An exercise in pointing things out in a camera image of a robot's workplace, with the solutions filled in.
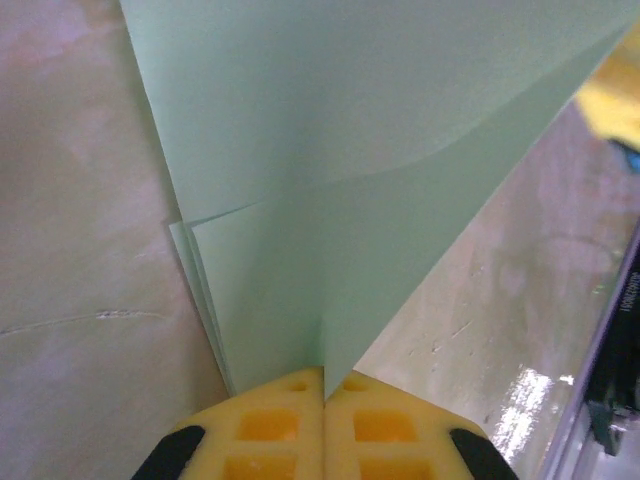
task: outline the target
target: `beige surface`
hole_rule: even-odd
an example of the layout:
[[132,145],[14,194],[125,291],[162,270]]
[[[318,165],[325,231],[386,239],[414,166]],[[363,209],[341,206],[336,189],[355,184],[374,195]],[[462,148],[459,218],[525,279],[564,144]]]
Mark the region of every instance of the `beige surface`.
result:
[[2,480],[128,478],[225,395],[118,3],[84,3],[0,3]]
[[[127,478],[224,397],[158,145],[116,0],[0,2],[3,480]],[[569,108],[359,367],[484,424],[530,477],[639,187]]]

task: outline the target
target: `yellow foam block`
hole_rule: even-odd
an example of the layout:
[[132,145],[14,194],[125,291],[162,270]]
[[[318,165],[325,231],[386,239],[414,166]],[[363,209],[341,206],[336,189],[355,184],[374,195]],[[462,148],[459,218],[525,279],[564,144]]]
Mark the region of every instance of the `yellow foam block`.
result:
[[640,22],[576,94],[596,135],[640,150]]
[[134,480],[515,479],[474,423],[352,372],[323,402],[321,368],[176,426]]
[[180,479],[322,479],[323,386],[321,368],[303,370],[181,422],[207,434]]
[[448,432],[474,423],[402,390],[351,373],[326,404],[325,478],[472,479]]

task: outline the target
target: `stack of paper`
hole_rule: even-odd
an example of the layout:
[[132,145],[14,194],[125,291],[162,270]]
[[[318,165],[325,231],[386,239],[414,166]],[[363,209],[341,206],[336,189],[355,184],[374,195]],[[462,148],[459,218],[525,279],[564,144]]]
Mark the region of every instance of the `stack of paper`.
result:
[[122,7],[230,392],[324,364],[330,393],[638,3]]

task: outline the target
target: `light green paper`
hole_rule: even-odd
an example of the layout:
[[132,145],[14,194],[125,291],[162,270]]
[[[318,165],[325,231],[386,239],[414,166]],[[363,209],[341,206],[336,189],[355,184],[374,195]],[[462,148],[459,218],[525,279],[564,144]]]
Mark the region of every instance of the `light green paper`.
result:
[[195,226],[238,390],[323,363],[330,394],[621,33],[421,162]]
[[185,222],[424,159],[636,0],[121,0]]
[[332,391],[638,4],[122,7],[233,393],[315,363]]
[[187,277],[187,283],[191,290],[193,301],[200,315],[205,332],[209,338],[209,342],[213,348],[213,354],[220,368],[222,379],[227,387],[230,395],[235,393],[235,387],[232,379],[229,377],[229,369],[227,361],[222,350],[222,339],[215,321],[213,303],[211,302],[211,294],[209,292],[208,282],[201,266],[201,258],[195,244],[195,238],[190,229],[182,222],[169,225],[169,231],[176,246],[176,252],[182,263],[182,268]]

